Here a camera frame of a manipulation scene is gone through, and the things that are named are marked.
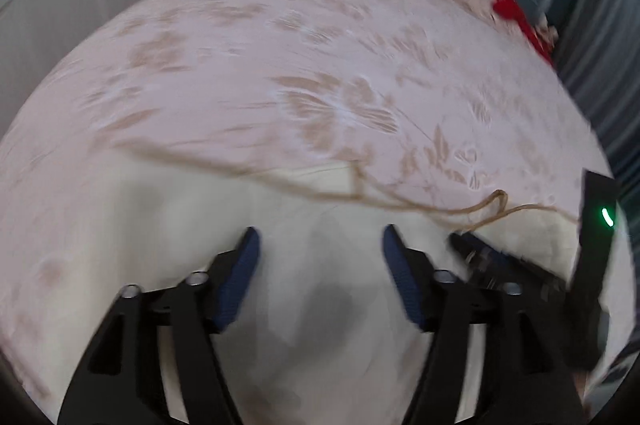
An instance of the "green led indicator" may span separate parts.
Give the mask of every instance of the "green led indicator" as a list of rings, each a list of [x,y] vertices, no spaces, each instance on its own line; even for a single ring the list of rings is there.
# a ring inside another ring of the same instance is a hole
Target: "green led indicator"
[[[609,212],[607,212],[606,208],[602,209],[602,217],[604,217],[604,220],[607,221],[607,224],[612,227],[613,226],[613,219],[611,218],[611,216],[609,215]]]

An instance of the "blue gripper pad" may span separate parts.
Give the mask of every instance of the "blue gripper pad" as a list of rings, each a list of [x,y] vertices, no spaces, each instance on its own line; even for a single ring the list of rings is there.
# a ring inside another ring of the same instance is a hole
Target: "blue gripper pad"
[[[422,313],[422,292],[404,255],[406,247],[393,225],[385,228],[382,236],[382,250],[407,317],[419,328],[424,328],[426,322]]]
[[[238,253],[238,259],[231,268],[231,273],[218,289],[218,307],[212,318],[219,333],[238,317],[240,304],[258,264],[260,235],[254,228],[247,229],[235,252]]]

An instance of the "cream cloth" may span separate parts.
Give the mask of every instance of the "cream cloth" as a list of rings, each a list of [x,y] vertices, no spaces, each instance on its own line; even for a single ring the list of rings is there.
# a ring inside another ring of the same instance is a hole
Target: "cream cloth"
[[[244,228],[254,226],[262,236],[257,273],[238,321],[214,340],[245,423],[401,420],[430,336],[404,315],[383,260],[382,231],[394,223],[408,246],[464,278],[464,267],[445,246],[449,228],[412,210],[323,201],[273,186],[279,178],[321,192],[350,193],[348,164],[234,177],[111,151],[96,177],[65,254],[73,268],[42,302],[49,339],[32,361],[52,393],[44,409],[50,417],[57,416],[74,367],[121,286],[172,285],[205,267],[215,253],[232,249]],[[625,232],[623,217],[619,222],[618,233]],[[575,225],[559,214],[516,212],[479,233],[570,275]],[[629,268],[628,253],[614,247],[602,296],[612,331],[595,376],[630,332],[628,294],[615,290],[628,285],[616,279]],[[481,326],[472,328],[461,418],[473,414],[482,365]],[[185,420],[175,373],[167,367],[167,336],[162,334],[168,401],[174,416]]]

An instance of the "red stuffed toy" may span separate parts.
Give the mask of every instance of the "red stuffed toy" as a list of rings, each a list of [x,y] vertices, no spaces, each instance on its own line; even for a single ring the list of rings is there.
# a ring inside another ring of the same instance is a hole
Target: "red stuffed toy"
[[[538,37],[538,34],[535,29],[530,26],[529,21],[527,21],[527,16],[516,0],[495,0],[494,11],[505,20],[515,20],[534,49],[553,66],[551,62],[551,50],[553,47]]]

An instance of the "mattress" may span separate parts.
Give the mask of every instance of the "mattress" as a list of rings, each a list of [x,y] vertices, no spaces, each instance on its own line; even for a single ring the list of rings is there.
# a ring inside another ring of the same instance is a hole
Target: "mattress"
[[[114,147],[247,170],[357,162],[418,206],[499,188],[509,206],[576,218],[582,170],[610,174],[606,158],[554,70],[485,2],[143,0],[65,57],[0,143],[0,343],[32,397],[50,394],[35,360],[52,339],[47,294],[73,268],[72,230]],[[622,348],[623,225],[614,254]]]

